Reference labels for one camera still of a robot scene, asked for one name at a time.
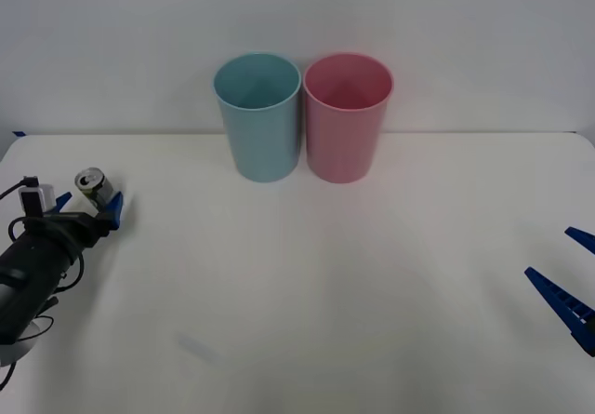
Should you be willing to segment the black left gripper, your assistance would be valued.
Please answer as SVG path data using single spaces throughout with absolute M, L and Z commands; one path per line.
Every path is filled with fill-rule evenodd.
M 56 198 L 56 204 L 42 217 L 25 217 L 24 227 L 27 232 L 54 234 L 69 247 L 80 250 L 94 247 L 102 237 L 111 231 L 117 231 L 121 224 L 124 197 L 117 192 L 112 200 L 91 216 L 85 212 L 60 213 L 72 198 L 70 192 Z

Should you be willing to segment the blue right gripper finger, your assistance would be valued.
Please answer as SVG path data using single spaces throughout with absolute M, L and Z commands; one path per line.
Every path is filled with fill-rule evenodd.
M 594 355 L 594 310 L 532 267 L 524 274 L 589 355 Z
M 595 248 L 594 234 L 587 233 L 575 227 L 568 227 L 564 233 L 584 248 Z

